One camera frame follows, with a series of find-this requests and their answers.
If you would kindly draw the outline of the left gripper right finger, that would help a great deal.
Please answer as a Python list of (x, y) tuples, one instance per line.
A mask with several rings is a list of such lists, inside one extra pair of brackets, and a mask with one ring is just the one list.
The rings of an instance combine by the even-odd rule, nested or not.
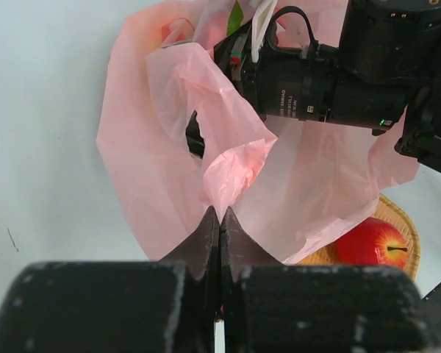
[(284, 265), (227, 210), (220, 226), (228, 352), (439, 352), (412, 280), (387, 265)]

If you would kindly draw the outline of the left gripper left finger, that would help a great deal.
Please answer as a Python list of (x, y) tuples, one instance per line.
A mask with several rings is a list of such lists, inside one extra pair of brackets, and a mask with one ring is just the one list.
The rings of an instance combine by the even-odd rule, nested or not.
[(209, 208), (158, 261), (28, 265), (0, 306), (0, 352), (213, 352), (219, 230)]

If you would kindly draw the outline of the red fake apple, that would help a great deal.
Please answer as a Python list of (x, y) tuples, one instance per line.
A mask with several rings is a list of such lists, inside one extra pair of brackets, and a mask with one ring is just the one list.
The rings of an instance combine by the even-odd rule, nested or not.
[(408, 244), (392, 224), (367, 218), (334, 242), (339, 260), (347, 265), (389, 265), (403, 269)]

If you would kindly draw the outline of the woven bamboo tray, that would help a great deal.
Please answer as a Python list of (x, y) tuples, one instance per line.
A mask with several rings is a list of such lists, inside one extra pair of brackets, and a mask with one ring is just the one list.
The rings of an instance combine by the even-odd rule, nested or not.
[[(409, 248), (409, 255), (403, 267), (403, 271), (415, 281), (420, 265), (420, 239), (411, 218), (397, 204), (383, 194), (380, 195), (379, 205), (373, 217), (387, 221), (403, 235)], [(298, 263), (298, 265), (341, 264), (333, 243), (324, 246)]]

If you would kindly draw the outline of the pink plastic bag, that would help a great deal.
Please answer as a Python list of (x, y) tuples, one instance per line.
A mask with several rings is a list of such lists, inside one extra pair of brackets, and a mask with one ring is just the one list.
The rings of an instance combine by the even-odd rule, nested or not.
[(112, 48), (96, 143), (130, 228), (152, 260), (233, 207), (243, 229), (291, 265), (371, 216), (384, 188), (413, 180), (404, 125), (269, 117), (216, 67), (213, 48), (257, 1), (163, 1), (130, 15)]

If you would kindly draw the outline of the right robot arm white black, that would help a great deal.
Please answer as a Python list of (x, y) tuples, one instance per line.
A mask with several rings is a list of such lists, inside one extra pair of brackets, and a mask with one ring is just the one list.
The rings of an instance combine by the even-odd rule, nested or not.
[(214, 48), (215, 63), (261, 118), (370, 129), (404, 122), (395, 150), (441, 173), (441, 1), (350, 1), (338, 46), (279, 45), (281, 8), (254, 48), (248, 22)]

